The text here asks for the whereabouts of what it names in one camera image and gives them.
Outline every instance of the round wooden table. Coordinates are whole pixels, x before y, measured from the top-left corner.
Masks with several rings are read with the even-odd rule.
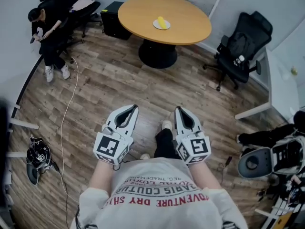
[[[201,42],[212,30],[205,13],[185,0],[128,0],[118,15],[123,27],[144,38],[139,57],[153,68],[173,65],[177,60],[176,45]],[[159,16],[171,24],[169,29],[153,26]]]

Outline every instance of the yellow object on plate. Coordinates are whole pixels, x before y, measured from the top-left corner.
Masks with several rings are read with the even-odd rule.
[[[162,16],[159,16],[159,17],[158,17],[158,23],[160,24],[160,26],[162,27],[163,30],[166,29],[165,20],[163,19]]]

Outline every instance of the black computer tower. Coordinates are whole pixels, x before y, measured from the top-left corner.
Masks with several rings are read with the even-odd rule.
[[[107,8],[101,11],[102,22],[104,24],[104,33],[108,36],[127,40],[131,32],[126,30],[120,23],[118,12],[123,2],[113,2]]]

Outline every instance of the hand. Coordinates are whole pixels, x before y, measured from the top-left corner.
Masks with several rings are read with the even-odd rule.
[[[297,175],[293,175],[290,179],[292,182],[294,181],[296,184],[300,185],[301,184],[301,180]]]
[[[34,38],[35,40],[37,40],[37,41],[40,41],[40,40],[41,40],[40,36],[37,35],[37,34],[34,34],[34,35],[33,35],[33,38]]]
[[[42,37],[42,40],[47,39],[48,36],[50,36],[52,32],[53,32],[53,30],[47,31],[47,32],[44,34],[44,36]]]

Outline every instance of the white cable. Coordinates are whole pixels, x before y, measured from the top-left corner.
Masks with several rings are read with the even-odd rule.
[[[66,112],[65,112],[65,114],[63,115],[63,119],[62,119],[62,122],[61,122],[61,151],[62,151],[62,173],[61,173],[61,183],[62,183],[63,189],[65,190],[66,194],[67,194],[70,198],[72,198],[72,197],[67,193],[66,188],[65,188],[65,186],[64,186],[64,184],[63,184],[63,172],[64,172],[64,170],[65,170],[65,158],[64,158],[64,155],[63,155],[63,147],[62,147],[62,125],[63,125],[63,121],[65,120],[65,116],[66,116],[66,113],[67,113],[67,111],[68,111],[69,105],[70,105],[70,103],[71,103],[71,101],[72,101],[72,99],[73,99],[73,97],[74,97],[75,90],[76,90],[76,87],[77,87],[77,84],[78,84],[79,69],[78,69],[78,65],[77,65],[76,60],[75,60],[74,58],[73,58],[73,60],[74,60],[74,62],[76,63],[76,67],[77,67],[76,84],[75,84],[75,88],[74,88],[74,90],[73,90],[72,97],[71,97],[71,99],[70,99],[70,101],[69,101],[69,103],[68,103],[68,106],[67,106],[67,108],[66,108]]]

